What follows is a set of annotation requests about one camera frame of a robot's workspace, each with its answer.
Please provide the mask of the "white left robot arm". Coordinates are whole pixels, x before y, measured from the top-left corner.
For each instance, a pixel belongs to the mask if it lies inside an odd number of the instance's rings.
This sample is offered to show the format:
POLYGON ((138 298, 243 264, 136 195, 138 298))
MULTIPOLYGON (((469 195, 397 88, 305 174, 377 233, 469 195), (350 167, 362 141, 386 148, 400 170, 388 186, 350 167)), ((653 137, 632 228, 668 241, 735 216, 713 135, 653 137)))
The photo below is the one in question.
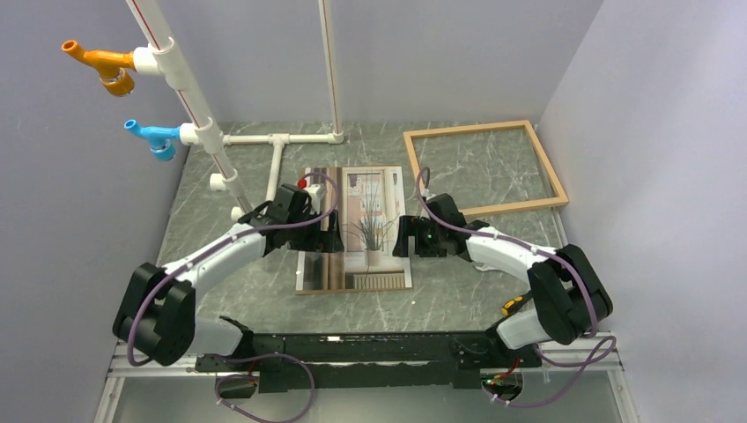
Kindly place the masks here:
POLYGON ((131 274, 112 332, 125 342, 133 367, 170 366, 188 354, 214 355, 232 370, 255 354, 254 333, 230 318, 200 320, 204 296, 229 276, 269 253, 288 248, 314 253, 344 250, 333 182, 282 184, 273 199, 241 216, 229 230, 192 254, 161 266, 139 265, 131 274))

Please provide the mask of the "black yellow screwdriver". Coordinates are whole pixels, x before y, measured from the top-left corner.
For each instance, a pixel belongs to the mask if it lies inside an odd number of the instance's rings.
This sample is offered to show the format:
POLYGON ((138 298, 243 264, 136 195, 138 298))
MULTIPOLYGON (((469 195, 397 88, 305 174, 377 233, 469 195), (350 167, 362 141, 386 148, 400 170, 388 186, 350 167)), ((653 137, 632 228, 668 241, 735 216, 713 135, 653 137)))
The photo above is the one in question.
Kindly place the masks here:
POLYGON ((518 313, 533 298, 532 292, 514 297, 501 307, 503 316, 511 316, 518 313))

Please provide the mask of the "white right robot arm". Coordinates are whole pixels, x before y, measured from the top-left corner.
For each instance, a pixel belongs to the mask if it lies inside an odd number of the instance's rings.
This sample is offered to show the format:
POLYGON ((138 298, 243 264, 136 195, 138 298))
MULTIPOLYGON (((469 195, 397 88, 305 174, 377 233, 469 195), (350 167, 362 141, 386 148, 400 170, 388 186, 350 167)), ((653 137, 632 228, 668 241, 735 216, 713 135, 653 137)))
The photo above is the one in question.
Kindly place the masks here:
POLYGON ((611 297, 580 247, 542 247, 482 220, 467 221, 448 194, 421 204, 425 215, 399 218, 393 256, 457 256, 528 287, 503 306, 502 317, 485 333, 485 353, 493 364, 505 366, 521 349, 543 342, 570 345, 595 333, 612 314, 611 297))

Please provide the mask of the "wooden picture frame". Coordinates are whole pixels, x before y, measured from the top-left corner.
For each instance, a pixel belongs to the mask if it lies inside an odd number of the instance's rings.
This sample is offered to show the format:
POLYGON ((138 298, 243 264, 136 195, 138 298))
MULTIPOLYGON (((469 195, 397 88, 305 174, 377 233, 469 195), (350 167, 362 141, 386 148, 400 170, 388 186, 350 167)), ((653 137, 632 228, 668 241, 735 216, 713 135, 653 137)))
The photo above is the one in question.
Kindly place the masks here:
POLYGON ((450 194, 467 217, 569 204, 528 120, 408 130, 403 140, 413 174, 430 168, 419 190, 450 194))

